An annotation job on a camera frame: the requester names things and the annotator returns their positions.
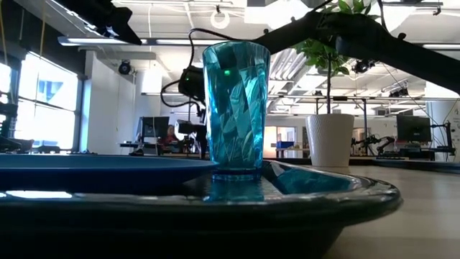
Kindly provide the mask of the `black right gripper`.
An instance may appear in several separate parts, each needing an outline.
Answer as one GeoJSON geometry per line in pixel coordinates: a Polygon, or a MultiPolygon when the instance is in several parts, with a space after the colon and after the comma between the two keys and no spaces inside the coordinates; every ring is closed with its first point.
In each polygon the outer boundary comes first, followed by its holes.
{"type": "MultiPolygon", "coordinates": [[[[193,65],[185,68],[179,79],[178,90],[181,94],[205,105],[206,100],[203,69],[197,68],[193,65]]],[[[206,139],[207,128],[205,123],[206,110],[197,106],[196,114],[199,118],[199,123],[195,125],[195,131],[197,133],[196,137],[200,145],[201,159],[205,159],[208,146],[208,140],[206,139]]]]}

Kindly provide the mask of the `teal faceted plastic cup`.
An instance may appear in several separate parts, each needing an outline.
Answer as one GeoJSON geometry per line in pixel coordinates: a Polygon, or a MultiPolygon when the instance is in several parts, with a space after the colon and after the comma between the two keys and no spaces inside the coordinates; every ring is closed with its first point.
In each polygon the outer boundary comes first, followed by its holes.
{"type": "Polygon", "coordinates": [[[257,43],[227,41],[203,51],[209,155],[213,177],[227,181],[258,178],[270,72],[270,52],[257,43]]]}

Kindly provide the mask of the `teal translucent plate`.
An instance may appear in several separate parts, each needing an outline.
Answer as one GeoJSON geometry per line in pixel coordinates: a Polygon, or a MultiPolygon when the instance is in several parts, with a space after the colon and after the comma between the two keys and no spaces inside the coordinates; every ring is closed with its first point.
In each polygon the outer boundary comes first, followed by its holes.
{"type": "Polygon", "coordinates": [[[157,156],[0,154],[0,190],[143,194],[217,167],[209,160],[157,156]]]}

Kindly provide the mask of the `dark blue serving tray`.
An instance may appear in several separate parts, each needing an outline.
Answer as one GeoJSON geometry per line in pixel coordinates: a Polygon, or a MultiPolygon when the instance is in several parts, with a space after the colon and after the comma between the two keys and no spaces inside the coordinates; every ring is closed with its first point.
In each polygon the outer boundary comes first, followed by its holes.
{"type": "Polygon", "coordinates": [[[272,166],[143,194],[0,190],[0,259],[321,259],[343,229],[403,203],[391,183],[272,166]]]}

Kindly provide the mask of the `person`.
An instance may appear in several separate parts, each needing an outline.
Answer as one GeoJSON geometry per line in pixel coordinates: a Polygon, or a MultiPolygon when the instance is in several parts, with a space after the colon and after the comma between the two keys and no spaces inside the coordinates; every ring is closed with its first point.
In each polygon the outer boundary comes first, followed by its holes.
{"type": "Polygon", "coordinates": [[[167,128],[166,137],[160,140],[160,145],[162,147],[162,150],[164,152],[178,153],[179,152],[178,143],[179,143],[179,139],[175,136],[175,127],[170,124],[167,128]]]}

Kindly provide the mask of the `black computer monitor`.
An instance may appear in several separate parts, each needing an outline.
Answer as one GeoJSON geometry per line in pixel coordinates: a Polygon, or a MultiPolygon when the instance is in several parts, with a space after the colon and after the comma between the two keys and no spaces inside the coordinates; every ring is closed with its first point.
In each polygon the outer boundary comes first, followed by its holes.
{"type": "Polygon", "coordinates": [[[141,117],[141,137],[166,138],[169,121],[169,117],[141,117]]]}
{"type": "Polygon", "coordinates": [[[426,117],[398,115],[397,138],[403,142],[430,142],[430,119],[426,117]]]}

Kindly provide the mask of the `long ceiling light bar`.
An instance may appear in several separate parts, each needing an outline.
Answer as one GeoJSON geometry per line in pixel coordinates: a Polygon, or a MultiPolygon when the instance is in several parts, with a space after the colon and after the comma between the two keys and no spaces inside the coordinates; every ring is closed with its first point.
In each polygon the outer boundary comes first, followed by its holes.
{"type": "MultiPolygon", "coordinates": [[[[129,45],[128,42],[123,42],[112,38],[89,38],[89,37],[65,37],[60,36],[57,41],[63,46],[92,46],[92,45],[129,45]]],[[[193,44],[197,46],[215,45],[225,40],[209,40],[195,39],[193,44]]],[[[174,39],[174,38],[144,38],[141,39],[141,46],[187,46],[190,44],[189,39],[174,39]]]]}

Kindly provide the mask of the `white textured plant pot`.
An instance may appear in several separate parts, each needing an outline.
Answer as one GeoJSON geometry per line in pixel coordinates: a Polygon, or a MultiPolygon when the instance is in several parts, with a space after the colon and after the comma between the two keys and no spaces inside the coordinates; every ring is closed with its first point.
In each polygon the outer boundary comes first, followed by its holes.
{"type": "Polygon", "coordinates": [[[310,159],[315,167],[349,166],[354,116],[314,114],[305,119],[310,159]]]}

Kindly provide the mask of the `green leafy plant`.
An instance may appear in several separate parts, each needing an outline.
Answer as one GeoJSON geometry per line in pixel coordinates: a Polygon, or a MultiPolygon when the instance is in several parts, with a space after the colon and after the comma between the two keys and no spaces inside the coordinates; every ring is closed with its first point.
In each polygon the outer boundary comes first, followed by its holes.
{"type": "MultiPolygon", "coordinates": [[[[374,0],[325,0],[324,3],[315,7],[314,11],[320,12],[342,12],[347,14],[369,15],[374,0]]],[[[327,70],[327,92],[326,108],[327,114],[331,113],[331,79],[339,73],[349,75],[346,67],[349,57],[340,55],[337,50],[328,47],[318,40],[305,40],[294,46],[297,53],[302,53],[306,57],[305,64],[327,70]]]]}

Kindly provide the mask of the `dark machine by window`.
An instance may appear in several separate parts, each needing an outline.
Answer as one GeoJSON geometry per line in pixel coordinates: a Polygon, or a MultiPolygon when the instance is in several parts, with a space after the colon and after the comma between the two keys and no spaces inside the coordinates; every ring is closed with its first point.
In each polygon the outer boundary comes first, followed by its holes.
{"type": "Polygon", "coordinates": [[[5,119],[0,122],[0,153],[25,154],[32,150],[34,140],[21,140],[10,137],[13,119],[17,117],[18,105],[5,104],[0,101],[0,115],[5,119]]]}

